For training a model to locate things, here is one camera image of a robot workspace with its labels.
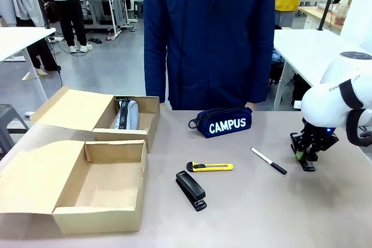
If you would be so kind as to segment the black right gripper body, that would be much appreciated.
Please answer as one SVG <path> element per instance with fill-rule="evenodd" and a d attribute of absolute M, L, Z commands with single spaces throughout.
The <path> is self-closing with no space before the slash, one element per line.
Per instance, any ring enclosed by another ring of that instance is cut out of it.
<path fill-rule="evenodd" d="M 326 151 L 339 141 L 336 136 L 335 128 L 318 127 L 302 119 L 304 124 L 301 131 L 300 151 L 304 152 L 311 148 L 314 152 Z"/>

